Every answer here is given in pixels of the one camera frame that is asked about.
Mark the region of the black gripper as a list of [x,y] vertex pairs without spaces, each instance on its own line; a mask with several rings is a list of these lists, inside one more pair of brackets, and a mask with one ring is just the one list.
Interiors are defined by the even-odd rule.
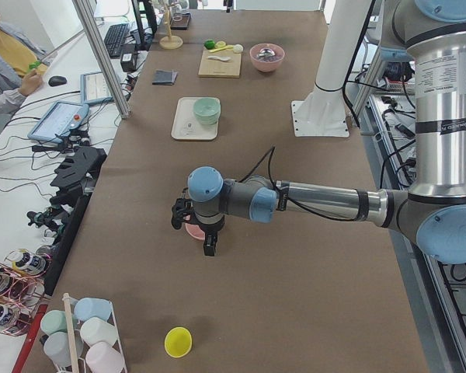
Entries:
[[198,219],[195,214],[189,216],[189,224],[199,225],[200,228],[205,232],[205,240],[203,243],[203,251],[205,256],[215,256],[216,254],[216,237],[206,237],[206,233],[219,232],[224,227],[224,216],[221,215],[220,219],[213,222],[202,222]]

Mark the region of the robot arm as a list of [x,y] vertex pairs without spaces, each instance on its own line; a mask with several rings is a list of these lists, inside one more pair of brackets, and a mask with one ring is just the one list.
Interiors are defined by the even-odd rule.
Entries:
[[407,190],[343,189],[249,175],[191,172],[172,225],[198,225],[216,251],[228,215],[267,223],[306,211],[333,221],[370,221],[402,233],[442,263],[466,263],[466,1],[386,1],[381,48],[415,63],[416,179]]

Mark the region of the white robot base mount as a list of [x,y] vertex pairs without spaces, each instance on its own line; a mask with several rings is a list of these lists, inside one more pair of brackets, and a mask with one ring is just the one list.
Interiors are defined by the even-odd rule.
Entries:
[[374,8],[371,0],[337,1],[333,10],[312,92],[293,101],[294,134],[299,137],[347,138],[344,84]]

